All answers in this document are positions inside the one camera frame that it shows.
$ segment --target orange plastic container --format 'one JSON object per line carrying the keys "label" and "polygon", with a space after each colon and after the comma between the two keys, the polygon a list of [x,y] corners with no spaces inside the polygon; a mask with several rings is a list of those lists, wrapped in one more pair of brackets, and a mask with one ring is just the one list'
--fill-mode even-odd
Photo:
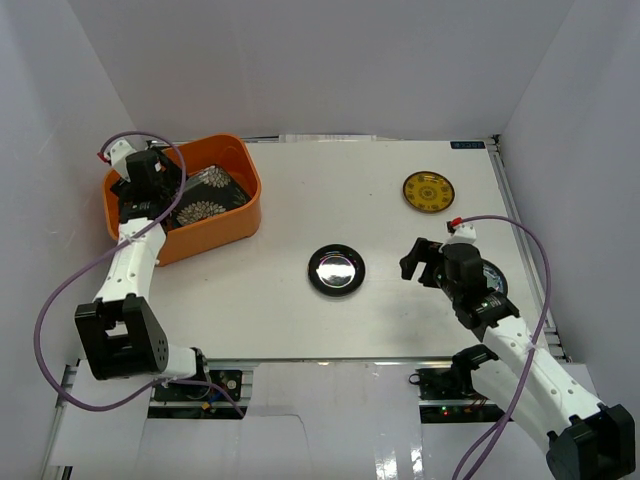
{"label": "orange plastic container", "polygon": [[[158,255],[160,266],[250,237],[260,226],[262,186],[242,140],[235,135],[220,134],[186,143],[179,148],[187,164],[187,174],[192,175],[213,164],[220,165],[244,188],[251,200],[234,210],[170,230]],[[164,152],[180,165],[173,149],[168,148]],[[114,240],[118,239],[118,198],[109,189],[118,178],[118,174],[111,170],[104,178],[102,190],[107,229]]]}

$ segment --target purple hose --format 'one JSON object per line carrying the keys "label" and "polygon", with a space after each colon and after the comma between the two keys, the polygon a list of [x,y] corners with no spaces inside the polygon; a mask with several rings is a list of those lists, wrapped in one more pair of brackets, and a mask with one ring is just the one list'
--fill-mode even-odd
{"label": "purple hose", "polygon": [[[503,217],[501,215],[478,215],[476,217],[465,218],[462,220],[461,223],[475,222],[476,220],[501,220],[503,222],[510,223],[511,225],[514,225],[522,229],[527,235],[529,235],[531,239],[534,241],[534,243],[538,246],[538,249],[540,250],[540,254],[542,255],[542,262],[544,264],[544,275],[545,275],[546,287],[545,287],[545,294],[544,294],[544,303],[542,305],[542,312],[540,312],[540,319],[538,320],[538,324],[536,325],[536,328],[533,331],[533,335],[531,336],[531,343],[535,345],[538,342],[538,338],[540,337],[540,334],[542,333],[542,329],[544,328],[544,321],[547,318],[547,312],[549,311],[549,303],[551,300],[551,267],[549,266],[549,258],[547,257],[547,252],[542,246],[542,242],[540,241],[540,239],[538,239],[538,237],[531,230],[529,230],[527,227],[525,227],[524,225],[522,225],[521,223],[515,220],[512,220],[508,217]],[[458,463],[458,466],[456,467],[453,473],[453,480],[457,480],[458,476],[460,475],[460,471],[462,470],[462,467],[464,466],[465,462],[469,459],[471,454],[475,451],[475,449],[478,448],[482,444],[482,442],[484,442],[489,437],[489,435],[491,435],[492,432],[495,432],[494,435],[491,437],[491,440],[485,447],[485,449],[482,451],[482,453],[476,460],[476,462],[473,464],[473,466],[469,469],[467,474],[464,476],[463,480],[469,480],[471,477],[473,477],[473,475],[478,471],[478,469],[482,466],[482,464],[491,454],[493,447],[495,447],[496,443],[498,443],[498,440],[500,439],[502,432],[504,432],[505,428],[507,427],[507,424],[509,423],[509,419],[511,418],[511,415],[513,415],[513,412],[516,409],[516,405],[518,404],[518,400],[520,400],[520,396],[524,391],[525,384],[527,382],[527,377],[529,376],[529,371],[531,370],[531,365],[533,364],[534,355],[535,355],[535,349],[531,349],[529,351],[529,354],[527,355],[527,360],[525,361],[524,368],[522,369],[522,375],[520,376],[520,380],[518,381],[518,386],[516,387],[516,391],[513,394],[513,398],[511,399],[511,403],[509,403],[509,407],[507,408],[507,411],[500,418],[500,420],[498,420],[489,430],[487,430],[463,455],[462,459]]]}
{"label": "purple hose", "polygon": [[[149,225],[147,225],[146,227],[144,227],[142,230],[140,230],[139,232],[137,232],[135,235],[133,235],[131,237],[132,240],[135,240],[136,238],[141,237],[142,235],[147,233],[149,230],[151,230],[153,227],[158,225],[165,218],[167,218],[169,216],[169,214],[171,213],[171,211],[178,205],[178,202],[180,201],[180,199],[182,198],[182,194],[184,193],[184,185],[185,185],[185,182],[187,180],[187,166],[185,164],[184,157],[182,156],[182,153],[180,152],[178,147],[176,147],[176,145],[174,145],[172,142],[170,142],[166,138],[163,138],[163,137],[161,137],[159,135],[155,135],[155,134],[149,133],[149,132],[136,131],[136,130],[122,132],[122,133],[119,133],[119,134],[114,135],[113,137],[109,138],[106,142],[104,142],[104,145],[102,146],[102,148],[100,148],[100,153],[104,154],[104,152],[106,151],[107,147],[109,147],[109,145],[113,141],[115,141],[115,140],[117,140],[119,138],[122,138],[122,137],[128,137],[128,136],[132,136],[132,135],[142,135],[142,136],[146,136],[146,137],[152,137],[152,138],[155,138],[157,140],[160,140],[161,142],[165,142],[167,145],[169,145],[176,152],[176,154],[178,156],[178,159],[180,160],[180,166],[182,167],[182,177],[180,179],[180,188],[178,189],[178,194],[176,195],[176,198],[173,200],[173,202],[171,202],[171,205],[169,205],[169,207],[164,212],[162,212],[162,214],[158,218],[156,218],[153,222],[151,222]],[[47,298],[47,300],[44,302],[44,305],[42,306],[42,308],[40,309],[40,313],[38,314],[38,319],[36,320],[36,325],[35,325],[35,329],[34,329],[34,332],[33,332],[33,350],[34,350],[34,353],[35,353],[35,356],[36,356],[36,362],[38,363],[38,367],[40,368],[40,371],[42,372],[42,375],[44,376],[45,380],[49,383],[49,385],[51,385],[51,387],[53,387],[53,389],[56,392],[58,392],[58,395],[60,397],[64,398],[67,402],[69,402],[70,404],[72,404],[72,405],[74,405],[74,406],[76,406],[78,408],[82,408],[83,410],[88,410],[90,412],[107,412],[109,410],[113,410],[115,408],[121,407],[122,405],[124,405],[124,404],[130,402],[131,400],[133,400],[134,398],[136,398],[138,395],[140,395],[142,392],[144,392],[148,388],[154,387],[154,386],[159,385],[159,384],[163,383],[164,381],[166,381],[166,380],[162,380],[162,379],[152,380],[149,383],[147,383],[145,386],[143,386],[140,389],[138,389],[135,392],[133,392],[128,397],[123,398],[122,400],[120,400],[118,402],[115,402],[115,403],[112,403],[110,405],[99,405],[99,406],[98,405],[89,405],[87,403],[82,402],[81,400],[78,400],[74,396],[72,396],[62,386],[60,386],[58,384],[58,382],[56,382],[56,379],[53,377],[53,375],[51,374],[51,371],[47,367],[47,364],[46,364],[46,362],[44,360],[44,355],[42,354],[42,339],[41,339],[42,324],[44,323],[44,317],[47,314],[47,311],[49,310],[49,307],[51,307],[51,304],[54,302],[54,300],[58,297],[58,295],[60,295],[60,293],[62,293],[62,291],[65,288],[67,288],[69,285],[71,285],[73,282],[75,282],[78,278],[80,278],[82,275],[87,273],[89,270],[91,270],[96,265],[98,265],[98,264],[104,262],[105,260],[108,260],[109,258],[113,257],[113,255],[115,255],[118,251],[122,250],[127,245],[129,245],[129,242],[122,242],[122,243],[116,245],[112,249],[110,249],[107,252],[105,252],[102,255],[100,255],[95,260],[89,262],[87,265],[82,267],[80,270],[78,270],[76,273],[71,275],[64,282],[62,282],[60,284],[60,286],[57,287],[51,293],[51,295],[49,295],[49,298]],[[183,384],[183,385],[209,386],[210,388],[213,388],[213,389],[219,391],[220,393],[222,393],[222,395],[227,399],[227,401],[229,403],[231,403],[233,408],[235,408],[235,410],[240,414],[240,416],[241,417],[244,416],[244,414],[242,413],[242,410],[240,409],[240,407],[238,407],[238,405],[233,401],[233,399],[229,396],[229,394],[223,388],[219,387],[218,385],[215,385],[213,383],[208,383],[208,382],[200,382],[200,381],[197,381],[197,380],[174,380],[171,383],[179,383],[179,384]]]}

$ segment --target purple cable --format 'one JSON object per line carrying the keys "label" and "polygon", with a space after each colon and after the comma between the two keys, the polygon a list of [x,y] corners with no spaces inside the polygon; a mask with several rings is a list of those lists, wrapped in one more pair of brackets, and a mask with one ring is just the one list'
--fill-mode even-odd
{"label": "purple cable", "polygon": [[[534,241],[534,243],[538,246],[538,249],[540,250],[540,254],[542,256],[542,262],[544,264],[544,275],[545,275],[546,287],[545,287],[545,293],[544,293],[544,303],[542,305],[542,311],[540,312],[540,319],[538,320],[538,324],[536,325],[536,328],[533,331],[533,335],[531,336],[531,343],[535,345],[538,342],[538,338],[540,337],[540,334],[542,333],[542,329],[544,328],[544,321],[547,317],[547,312],[549,311],[549,303],[551,300],[551,267],[549,265],[549,258],[547,257],[547,252],[542,246],[542,242],[540,241],[540,239],[538,239],[538,237],[531,230],[529,230],[527,227],[525,227],[524,225],[522,225],[521,223],[515,220],[512,220],[508,217],[503,217],[501,215],[478,215],[476,217],[465,218],[462,220],[461,223],[475,222],[476,220],[501,220],[503,222],[510,223],[511,225],[514,225],[522,229],[527,235],[529,235],[531,239]],[[463,480],[471,479],[471,477],[475,475],[478,469],[482,466],[482,464],[491,454],[493,447],[495,447],[496,443],[498,443],[500,436],[502,435],[505,428],[507,427],[507,424],[509,423],[509,419],[511,418],[511,415],[513,415],[513,412],[516,409],[516,405],[518,404],[518,400],[520,400],[520,396],[524,391],[525,384],[527,382],[527,377],[529,376],[529,371],[531,370],[531,365],[533,364],[534,355],[535,355],[535,349],[531,349],[529,351],[529,354],[527,355],[527,360],[525,361],[524,368],[522,369],[522,375],[520,376],[520,380],[518,381],[518,386],[516,387],[516,391],[513,394],[513,398],[511,399],[511,403],[509,403],[509,407],[507,408],[507,411],[500,418],[500,420],[498,420],[489,430],[487,430],[478,440],[476,440],[476,442],[471,446],[471,448],[469,448],[469,450],[467,450],[467,452],[463,455],[462,459],[458,463],[458,466],[456,467],[453,473],[453,480],[457,480],[458,476],[460,475],[460,471],[462,470],[462,467],[464,466],[468,458],[471,456],[471,454],[476,450],[476,448],[478,448],[489,437],[489,435],[493,433],[491,440],[489,441],[485,449],[482,451],[482,453],[480,454],[476,462],[473,464],[473,466],[469,469],[467,474],[464,476]]]}
{"label": "purple cable", "polygon": [[[135,235],[133,235],[131,237],[131,240],[135,240],[136,238],[139,238],[140,236],[144,235],[149,230],[151,230],[153,227],[158,225],[165,218],[167,218],[169,216],[169,214],[171,213],[171,211],[178,205],[178,202],[180,201],[180,199],[182,198],[182,194],[184,193],[184,185],[185,185],[185,182],[187,180],[187,166],[186,166],[186,163],[184,161],[184,157],[182,156],[182,153],[180,152],[178,147],[176,147],[175,144],[173,144],[172,142],[170,142],[166,138],[163,138],[163,137],[161,137],[159,135],[155,135],[153,133],[143,132],[143,131],[131,130],[131,131],[122,132],[122,133],[119,133],[117,135],[112,136],[106,142],[104,142],[104,145],[102,145],[102,148],[100,148],[100,153],[104,154],[104,152],[106,151],[107,147],[112,142],[114,142],[115,140],[117,140],[119,138],[123,138],[123,137],[132,136],[132,135],[141,135],[141,136],[146,136],[146,137],[152,137],[152,138],[155,138],[157,140],[160,140],[161,142],[165,142],[167,145],[169,145],[176,152],[176,155],[178,156],[178,159],[180,160],[180,166],[182,167],[182,177],[180,179],[180,188],[178,189],[178,194],[176,195],[176,198],[173,200],[173,202],[171,202],[171,205],[169,205],[169,207],[164,212],[162,212],[162,214],[158,218],[156,218],[153,222],[151,222],[149,225],[147,225],[146,227],[144,227],[142,230],[140,230],[139,232],[137,232]],[[47,314],[47,311],[49,310],[49,307],[51,307],[51,304],[58,297],[58,295],[60,295],[64,291],[65,288],[67,288],[69,285],[71,285],[73,282],[75,282],[78,278],[80,278],[82,275],[87,273],[89,270],[91,270],[96,265],[98,265],[98,264],[104,262],[105,260],[113,257],[113,255],[115,255],[118,251],[122,250],[127,245],[129,245],[129,242],[119,243],[118,245],[116,245],[112,249],[110,249],[107,252],[105,252],[102,255],[100,255],[95,260],[89,262],[87,265],[82,267],[80,270],[78,270],[76,273],[71,275],[64,282],[62,282],[60,284],[60,286],[58,286],[51,293],[51,295],[49,295],[49,298],[47,298],[47,300],[44,302],[44,305],[42,306],[42,308],[40,309],[40,313],[38,314],[38,319],[36,320],[36,325],[35,325],[34,332],[33,332],[33,350],[34,350],[34,353],[35,353],[35,356],[36,356],[36,362],[38,363],[38,367],[40,368],[40,371],[42,372],[42,375],[44,376],[45,380],[49,383],[49,385],[51,385],[51,387],[53,387],[53,389],[56,392],[58,392],[58,395],[60,395],[60,397],[64,398],[67,402],[69,402],[70,404],[72,404],[72,405],[74,405],[74,406],[76,406],[78,408],[82,408],[83,410],[88,410],[90,412],[107,412],[109,410],[113,410],[115,408],[121,407],[122,405],[124,405],[124,404],[130,402],[131,400],[133,400],[134,398],[136,398],[138,395],[140,395],[142,392],[144,392],[148,388],[154,387],[156,385],[162,384],[163,382],[167,381],[166,379],[165,380],[162,380],[162,379],[152,380],[149,383],[147,383],[146,385],[144,385],[143,387],[141,387],[140,389],[138,389],[135,392],[133,392],[128,397],[123,398],[122,400],[120,400],[118,402],[115,402],[115,403],[112,403],[110,405],[89,405],[87,403],[82,402],[81,400],[78,400],[77,398],[72,396],[70,393],[68,393],[61,385],[59,385],[58,382],[56,382],[56,379],[51,374],[51,371],[49,370],[49,367],[47,367],[47,364],[46,364],[46,362],[44,360],[44,355],[42,353],[42,339],[41,339],[41,336],[42,336],[42,324],[44,323],[44,317]],[[179,383],[179,384],[182,384],[182,385],[209,386],[210,388],[213,388],[213,389],[219,391],[220,393],[222,393],[222,395],[233,406],[233,408],[235,408],[235,410],[240,414],[240,416],[241,417],[244,416],[244,414],[242,413],[242,410],[240,409],[240,407],[238,407],[238,404],[233,401],[233,399],[229,396],[229,394],[223,388],[219,387],[218,385],[216,385],[214,383],[201,382],[201,381],[198,381],[198,380],[172,380],[171,383]]]}

